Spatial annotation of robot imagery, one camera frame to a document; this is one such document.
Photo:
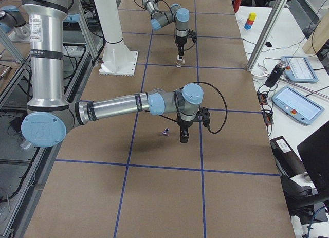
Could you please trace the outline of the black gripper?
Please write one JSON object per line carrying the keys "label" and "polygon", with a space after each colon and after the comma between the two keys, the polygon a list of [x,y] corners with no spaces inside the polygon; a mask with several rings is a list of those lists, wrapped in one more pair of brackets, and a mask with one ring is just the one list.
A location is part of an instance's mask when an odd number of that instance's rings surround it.
{"label": "black gripper", "polygon": [[178,55],[180,58],[184,57],[184,45],[186,44],[186,42],[187,42],[186,36],[183,36],[183,37],[176,36],[175,37],[175,44],[178,48]]}
{"label": "black gripper", "polygon": [[177,117],[176,123],[180,127],[180,143],[187,143],[189,140],[188,128],[192,126],[193,123],[199,122],[199,119],[196,117],[191,121],[185,121],[182,118]]}

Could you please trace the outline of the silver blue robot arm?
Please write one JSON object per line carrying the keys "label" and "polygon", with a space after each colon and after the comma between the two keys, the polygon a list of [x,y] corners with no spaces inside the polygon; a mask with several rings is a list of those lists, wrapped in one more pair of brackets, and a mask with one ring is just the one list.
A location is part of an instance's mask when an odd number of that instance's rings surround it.
{"label": "silver blue robot arm", "polygon": [[[152,115],[177,113],[180,142],[187,143],[188,128],[201,122],[205,108],[200,105],[203,89],[189,83],[181,89],[165,92],[155,89],[105,101],[65,100],[63,77],[63,21],[76,14],[79,0],[22,0],[29,15],[32,99],[27,103],[28,115],[21,132],[37,147],[52,147],[62,142],[66,134],[79,125],[99,119],[148,111]],[[172,4],[169,11],[158,10],[160,0],[142,0],[151,17],[153,29],[159,30],[175,22],[178,43],[177,66],[184,64],[184,44],[195,38],[189,30],[189,10]],[[105,41],[101,74],[131,76],[135,72],[138,52],[130,51],[123,41],[116,0],[94,0]]]}
{"label": "silver blue robot arm", "polygon": [[185,63],[185,44],[188,39],[196,42],[196,33],[189,28],[190,11],[179,4],[172,4],[167,11],[161,11],[158,3],[164,0],[141,0],[141,8],[146,10],[150,15],[150,23],[154,30],[174,23],[175,24],[175,44],[178,49],[178,65]]}

